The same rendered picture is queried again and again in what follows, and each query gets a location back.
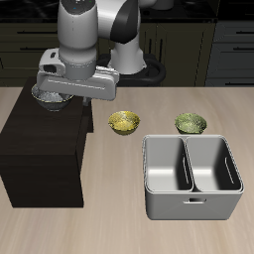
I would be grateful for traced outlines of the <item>dark kitchen cupboards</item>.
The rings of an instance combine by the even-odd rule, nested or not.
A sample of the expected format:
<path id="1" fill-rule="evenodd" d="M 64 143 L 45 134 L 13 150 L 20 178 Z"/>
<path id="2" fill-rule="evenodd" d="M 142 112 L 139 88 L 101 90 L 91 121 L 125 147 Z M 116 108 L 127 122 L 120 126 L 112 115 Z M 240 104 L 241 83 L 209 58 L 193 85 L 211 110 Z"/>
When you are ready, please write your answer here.
<path id="1" fill-rule="evenodd" d="M 185 11 L 140 10 L 139 48 L 166 69 L 161 86 L 254 86 L 254 46 L 224 48 L 227 75 L 206 73 L 215 28 L 206 0 L 179 0 Z M 24 86 L 43 53 L 60 45 L 60 0 L 0 0 L 0 86 Z"/>

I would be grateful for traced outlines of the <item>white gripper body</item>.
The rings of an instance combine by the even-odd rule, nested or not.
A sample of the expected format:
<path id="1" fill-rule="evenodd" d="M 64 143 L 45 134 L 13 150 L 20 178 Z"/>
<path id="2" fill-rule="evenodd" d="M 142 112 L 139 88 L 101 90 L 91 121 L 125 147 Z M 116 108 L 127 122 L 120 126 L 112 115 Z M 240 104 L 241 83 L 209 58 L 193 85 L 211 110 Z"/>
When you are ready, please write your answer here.
<path id="1" fill-rule="evenodd" d="M 98 66 L 87 80 L 70 80 L 55 74 L 39 71 L 37 86 L 40 90 L 103 100 L 113 100 L 120 74 L 114 68 Z"/>

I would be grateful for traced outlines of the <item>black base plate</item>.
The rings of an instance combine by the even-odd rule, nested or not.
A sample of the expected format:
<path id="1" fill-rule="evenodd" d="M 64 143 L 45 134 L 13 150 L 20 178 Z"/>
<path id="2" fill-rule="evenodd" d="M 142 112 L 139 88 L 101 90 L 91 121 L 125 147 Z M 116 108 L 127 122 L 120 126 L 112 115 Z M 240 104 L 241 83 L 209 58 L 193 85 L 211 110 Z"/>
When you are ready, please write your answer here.
<path id="1" fill-rule="evenodd" d="M 121 74 L 118 87 L 157 87 L 166 77 L 165 67 L 152 54 L 144 54 L 146 67 L 134 74 Z"/>

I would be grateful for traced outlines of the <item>white two-bin basket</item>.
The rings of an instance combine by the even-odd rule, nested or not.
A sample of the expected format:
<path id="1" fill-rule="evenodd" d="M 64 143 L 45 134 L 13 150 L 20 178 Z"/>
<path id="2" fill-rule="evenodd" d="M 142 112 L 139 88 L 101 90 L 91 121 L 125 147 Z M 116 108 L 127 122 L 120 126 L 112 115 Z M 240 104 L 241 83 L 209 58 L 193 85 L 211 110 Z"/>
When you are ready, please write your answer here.
<path id="1" fill-rule="evenodd" d="M 147 135 L 143 172 L 146 212 L 154 220 L 225 220 L 244 192 L 220 135 Z"/>

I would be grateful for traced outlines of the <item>dark wooden cabinet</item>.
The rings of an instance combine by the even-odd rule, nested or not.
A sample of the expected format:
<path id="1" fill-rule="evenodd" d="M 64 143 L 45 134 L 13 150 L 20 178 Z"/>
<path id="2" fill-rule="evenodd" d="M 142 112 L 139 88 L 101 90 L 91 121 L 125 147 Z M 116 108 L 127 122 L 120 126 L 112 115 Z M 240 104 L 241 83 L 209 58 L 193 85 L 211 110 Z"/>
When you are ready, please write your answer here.
<path id="1" fill-rule="evenodd" d="M 92 109 L 80 97 L 59 112 L 38 104 L 30 77 L 0 133 L 0 178 L 14 207 L 82 207 L 80 181 Z"/>

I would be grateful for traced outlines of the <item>yellow bowl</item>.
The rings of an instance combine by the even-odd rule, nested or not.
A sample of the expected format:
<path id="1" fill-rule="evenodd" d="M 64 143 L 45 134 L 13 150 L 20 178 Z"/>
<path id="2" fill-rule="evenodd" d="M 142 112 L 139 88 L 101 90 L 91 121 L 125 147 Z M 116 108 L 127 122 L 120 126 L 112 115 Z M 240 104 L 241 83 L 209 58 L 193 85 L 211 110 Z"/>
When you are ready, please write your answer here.
<path id="1" fill-rule="evenodd" d="M 130 135 L 140 124 L 140 117 L 132 111 L 118 111 L 108 118 L 108 125 L 119 135 Z"/>

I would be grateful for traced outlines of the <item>black bowl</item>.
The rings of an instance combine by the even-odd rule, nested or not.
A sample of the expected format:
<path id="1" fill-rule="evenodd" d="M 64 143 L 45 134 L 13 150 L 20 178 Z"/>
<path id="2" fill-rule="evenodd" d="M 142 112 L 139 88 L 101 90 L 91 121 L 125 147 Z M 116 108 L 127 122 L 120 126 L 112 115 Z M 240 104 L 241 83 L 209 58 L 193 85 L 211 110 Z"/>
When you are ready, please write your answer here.
<path id="1" fill-rule="evenodd" d="M 38 104 L 48 111 L 58 112 L 67 107 L 72 100 L 72 95 L 50 92 L 50 91 L 42 91 L 35 84 L 31 93 L 33 97 L 37 100 Z"/>

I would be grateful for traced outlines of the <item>green bowl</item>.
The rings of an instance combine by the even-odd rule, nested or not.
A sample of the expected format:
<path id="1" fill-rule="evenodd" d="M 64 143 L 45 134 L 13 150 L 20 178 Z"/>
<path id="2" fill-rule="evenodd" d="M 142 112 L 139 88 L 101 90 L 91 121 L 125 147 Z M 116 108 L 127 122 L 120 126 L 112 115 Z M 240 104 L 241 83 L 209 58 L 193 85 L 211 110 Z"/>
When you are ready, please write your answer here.
<path id="1" fill-rule="evenodd" d="M 183 113 L 175 119 L 175 126 L 181 134 L 201 134 L 207 123 L 195 113 Z"/>

